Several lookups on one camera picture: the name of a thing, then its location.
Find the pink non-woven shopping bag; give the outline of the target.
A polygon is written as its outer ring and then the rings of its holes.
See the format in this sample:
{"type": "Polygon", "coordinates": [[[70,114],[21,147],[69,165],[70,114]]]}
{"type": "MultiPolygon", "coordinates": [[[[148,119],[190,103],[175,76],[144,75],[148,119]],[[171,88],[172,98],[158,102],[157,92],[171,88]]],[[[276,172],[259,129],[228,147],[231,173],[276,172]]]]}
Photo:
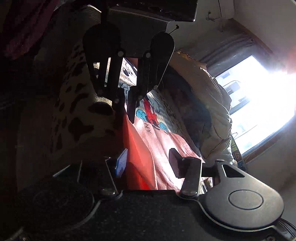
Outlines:
{"type": "Polygon", "coordinates": [[[182,157],[195,157],[202,162],[180,135],[166,132],[136,118],[131,123],[123,117],[123,142],[127,148],[125,176],[130,190],[180,191],[184,179],[177,178],[169,163],[169,150],[174,148],[182,157]]]}

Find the cream crumpled duvet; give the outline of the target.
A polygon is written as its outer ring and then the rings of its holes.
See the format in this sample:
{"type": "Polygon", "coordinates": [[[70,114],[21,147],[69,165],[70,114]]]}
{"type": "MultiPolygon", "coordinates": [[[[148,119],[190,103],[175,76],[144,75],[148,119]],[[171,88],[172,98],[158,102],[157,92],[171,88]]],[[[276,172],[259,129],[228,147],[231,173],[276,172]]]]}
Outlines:
{"type": "Polygon", "coordinates": [[[200,132],[202,155],[208,161],[223,159],[234,166],[237,162],[231,153],[230,118],[231,98],[207,71],[206,64],[196,61],[183,52],[175,52],[170,66],[189,84],[195,98],[204,105],[211,118],[209,127],[200,132]]]}

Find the blue clothing pile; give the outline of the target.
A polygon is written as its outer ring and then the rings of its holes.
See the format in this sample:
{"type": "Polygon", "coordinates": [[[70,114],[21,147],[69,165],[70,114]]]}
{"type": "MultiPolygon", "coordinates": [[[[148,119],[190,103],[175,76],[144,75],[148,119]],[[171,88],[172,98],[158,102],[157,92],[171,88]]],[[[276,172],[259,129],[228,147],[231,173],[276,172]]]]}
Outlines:
{"type": "Polygon", "coordinates": [[[200,149],[210,137],[212,121],[208,109],[194,95],[189,83],[171,66],[166,68],[163,75],[161,90],[188,136],[200,149]]]}

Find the grey window curtain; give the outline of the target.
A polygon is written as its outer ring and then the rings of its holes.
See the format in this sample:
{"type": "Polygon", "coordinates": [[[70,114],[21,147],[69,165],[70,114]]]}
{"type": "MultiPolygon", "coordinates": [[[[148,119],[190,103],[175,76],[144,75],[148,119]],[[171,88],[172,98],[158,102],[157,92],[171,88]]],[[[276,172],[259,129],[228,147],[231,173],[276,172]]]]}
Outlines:
{"type": "Polygon", "coordinates": [[[207,71],[216,77],[241,61],[258,52],[258,44],[244,33],[227,37],[218,43],[199,61],[206,64],[207,71]]]}

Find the cartoon mouse bed blanket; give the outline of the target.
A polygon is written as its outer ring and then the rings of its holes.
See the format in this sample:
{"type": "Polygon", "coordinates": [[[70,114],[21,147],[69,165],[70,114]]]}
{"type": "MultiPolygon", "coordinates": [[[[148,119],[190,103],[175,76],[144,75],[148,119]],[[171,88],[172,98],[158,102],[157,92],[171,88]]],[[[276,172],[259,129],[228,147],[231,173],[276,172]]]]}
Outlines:
{"type": "Polygon", "coordinates": [[[81,45],[75,45],[58,97],[36,101],[23,111],[18,132],[18,189],[81,161],[118,156],[125,145],[111,102],[98,97],[81,45]]]}

